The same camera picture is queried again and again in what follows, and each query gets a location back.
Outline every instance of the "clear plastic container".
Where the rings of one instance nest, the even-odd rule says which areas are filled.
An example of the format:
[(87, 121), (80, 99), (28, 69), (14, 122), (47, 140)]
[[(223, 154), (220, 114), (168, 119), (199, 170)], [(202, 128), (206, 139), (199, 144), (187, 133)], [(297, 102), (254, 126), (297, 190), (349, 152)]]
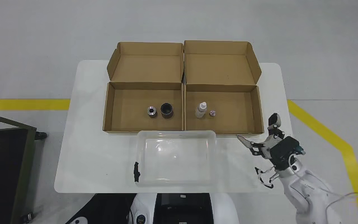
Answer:
[(137, 135), (137, 186), (211, 185), (216, 134), (204, 131), (141, 131)]

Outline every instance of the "gray floor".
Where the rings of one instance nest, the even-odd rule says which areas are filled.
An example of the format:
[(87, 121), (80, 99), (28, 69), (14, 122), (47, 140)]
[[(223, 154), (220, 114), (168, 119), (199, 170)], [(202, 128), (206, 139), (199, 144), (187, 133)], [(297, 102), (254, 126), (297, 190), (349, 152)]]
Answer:
[[(281, 65), (288, 99), (341, 136), (357, 156), (357, 11), (356, 0), (5, 0), (0, 98), (70, 98), (78, 62), (109, 59), (118, 41), (245, 40), (260, 62)], [(53, 188), (67, 112), (0, 116), (49, 133), (36, 145), (27, 206), (38, 213), (34, 223), (64, 223), (91, 198)], [(294, 116), (291, 121), (307, 151), (305, 164), (337, 192), (352, 191), (340, 153)], [(231, 196), (241, 223), (294, 223), (294, 208), (283, 195)], [(345, 223), (358, 220), (354, 201), (335, 209)]]

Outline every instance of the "open cardboard box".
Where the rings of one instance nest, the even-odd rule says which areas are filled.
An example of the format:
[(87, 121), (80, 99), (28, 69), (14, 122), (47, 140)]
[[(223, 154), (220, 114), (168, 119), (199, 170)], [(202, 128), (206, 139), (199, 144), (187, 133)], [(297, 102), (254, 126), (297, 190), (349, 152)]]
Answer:
[[(183, 45), (181, 43), (120, 42), (108, 63), (103, 130), (183, 130)], [(165, 119), (161, 105), (173, 106), (174, 115)], [(157, 117), (147, 108), (154, 106)]]
[[(213, 130), (218, 134), (263, 133), (260, 93), (261, 69), (249, 42), (185, 41), (185, 130)], [(206, 102), (201, 119), (195, 109)], [(215, 110), (216, 116), (209, 115)]]

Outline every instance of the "white bottle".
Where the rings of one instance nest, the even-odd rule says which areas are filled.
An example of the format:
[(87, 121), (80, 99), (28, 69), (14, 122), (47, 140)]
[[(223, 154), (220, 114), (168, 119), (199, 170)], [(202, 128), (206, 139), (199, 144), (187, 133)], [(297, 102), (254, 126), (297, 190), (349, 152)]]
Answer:
[(205, 112), (207, 110), (206, 107), (206, 102), (202, 102), (201, 104), (199, 104), (195, 110), (195, 116), (197, 118), (202, 118), (202, 116), (204, 116)]

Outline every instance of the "black cylindrical object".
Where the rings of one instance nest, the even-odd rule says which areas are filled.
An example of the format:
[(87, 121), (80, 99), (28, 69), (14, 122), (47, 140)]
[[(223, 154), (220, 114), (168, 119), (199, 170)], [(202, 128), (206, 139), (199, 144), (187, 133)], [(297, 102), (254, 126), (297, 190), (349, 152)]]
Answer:
[(173, 106), (166, 102), (165, 104), (162, 104), (161, 112), (164, 118), (171, 118), (174, 114)]

